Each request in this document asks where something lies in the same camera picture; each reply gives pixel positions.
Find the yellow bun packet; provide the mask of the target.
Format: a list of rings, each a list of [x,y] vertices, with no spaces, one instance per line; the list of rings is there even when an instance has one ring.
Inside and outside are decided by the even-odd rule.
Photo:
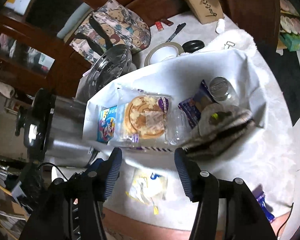
[[[158,204],[166,200],[167,186],[168,179],[165,176],[136,168],[126,195],[142,204],[153,207],[154,215],[158,215]]]

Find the purple pastry packet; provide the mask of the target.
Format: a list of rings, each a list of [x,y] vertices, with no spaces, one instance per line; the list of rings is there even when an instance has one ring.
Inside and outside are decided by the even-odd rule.
[[[117,95],[115,131],[108,145],[171,152],[167,137],[172,98],[126,87],[118,88]]]

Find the clear ribbed plastic jar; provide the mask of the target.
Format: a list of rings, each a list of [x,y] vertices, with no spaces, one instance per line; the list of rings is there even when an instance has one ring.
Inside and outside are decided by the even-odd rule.
[[[232,84],[224,77],[218,76],[211,80],[209,91],[213,99],[223,105],[239,105],[239,97]]]

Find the blue purple small packet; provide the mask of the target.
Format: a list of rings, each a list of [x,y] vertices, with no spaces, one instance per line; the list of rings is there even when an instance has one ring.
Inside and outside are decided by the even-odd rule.
[[[272,223],[275,220],[275,217],[266,207],[265,196],[266,196],[265,193],[262,191],[257,195],[256,200],[259,206],[261,207],[262,211],[266,215],[268,222]]]

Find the stainless steel cooker pot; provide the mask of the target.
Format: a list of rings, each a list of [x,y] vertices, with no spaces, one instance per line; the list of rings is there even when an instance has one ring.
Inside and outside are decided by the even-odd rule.
[[[88,167],[98,151],[83,140],[86,104],[41,88],[29,108],[19,107],[15,135],[24,130],[29,161]]]

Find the blue cartoon bandage box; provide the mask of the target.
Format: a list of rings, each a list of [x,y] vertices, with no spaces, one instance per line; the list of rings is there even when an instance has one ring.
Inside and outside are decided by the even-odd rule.
[[[104,108],[100,111],[98,121],[97,141],[107,143],[113,138],[115,132],[117,107]]]

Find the clear plastic packet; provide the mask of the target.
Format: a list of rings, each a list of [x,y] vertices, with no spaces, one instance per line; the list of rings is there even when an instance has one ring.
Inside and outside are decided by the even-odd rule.
[[[191,126],[186,114],[179,108],[172,110],[168,116],[167,140],[170,145],[179,146],[190,137]]]

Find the blue snack packet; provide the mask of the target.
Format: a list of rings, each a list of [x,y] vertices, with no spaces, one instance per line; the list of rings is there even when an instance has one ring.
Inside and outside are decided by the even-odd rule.
[[[213,103],[216,101],[210,94],[205,80],[202,80],[196,94],[180,102],[178,108],[186,114],[190,127],[194,128],[201,118],[203,109]]]

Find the white fabric storage bin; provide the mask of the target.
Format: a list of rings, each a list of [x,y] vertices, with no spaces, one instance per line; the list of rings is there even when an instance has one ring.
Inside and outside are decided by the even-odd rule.
[[[172,107],[193,96],[202,80],[209,83],[222,76],[234,87],[239,105],[251,110],[257,127],[267,126],[268,103],[251,57],[238,49],[206,51],[179,56],[151,64],[123,75],[97,92],[87,103],[83,125],[83,139],[94,148],[109,150],[97,142],[98,114],[102,107],[117,105],[117,89],[143,90],[172,98]]]

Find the beige tape roll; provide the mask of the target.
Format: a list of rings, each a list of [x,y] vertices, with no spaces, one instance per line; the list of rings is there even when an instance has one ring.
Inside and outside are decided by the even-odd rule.
[[[165,42],[153,48],[145,58],[144,66],[178,57],[184,52],[182,46],[176,42]]]

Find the black oval case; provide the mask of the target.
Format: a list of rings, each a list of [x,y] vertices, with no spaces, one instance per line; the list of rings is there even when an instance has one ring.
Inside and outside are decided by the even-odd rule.
[[[183,50],[186,53],[193,53],[205,47],[205,44],[201,40],[187,41],[182,45]]]

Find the white fluffy towel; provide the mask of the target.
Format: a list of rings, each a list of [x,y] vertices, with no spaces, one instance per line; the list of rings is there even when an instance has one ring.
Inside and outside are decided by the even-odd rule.
[[[257,51],[254,38],[243,29],[231,29],[219,34],[207,46],[207,51],[238,49],[253,56]]]

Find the small white bottle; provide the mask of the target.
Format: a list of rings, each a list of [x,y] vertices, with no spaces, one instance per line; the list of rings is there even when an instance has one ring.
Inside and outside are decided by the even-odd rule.
[[[225,20],[223,18],[220,18],[217,21],[217,25],[216,25],[216,33],[217,34],[221,34],[225,32]]]

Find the black marker pen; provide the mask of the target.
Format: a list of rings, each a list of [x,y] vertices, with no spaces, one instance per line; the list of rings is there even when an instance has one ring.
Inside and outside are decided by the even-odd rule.
[[[177,26],[175,29],[174,33],[166,40],[166,42],[171,42],[181,31],[182,29],[186,26],[186,23],[181,23]]]

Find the winnie the pooh tote bag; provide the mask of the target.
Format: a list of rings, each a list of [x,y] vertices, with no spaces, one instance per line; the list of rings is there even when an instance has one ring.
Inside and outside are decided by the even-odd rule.
[[[92,11],[76,29],[70,46],[85,60],[95,63],[109,48],[123,44],[136,54],[151,42],[145,21],[116,0]]]

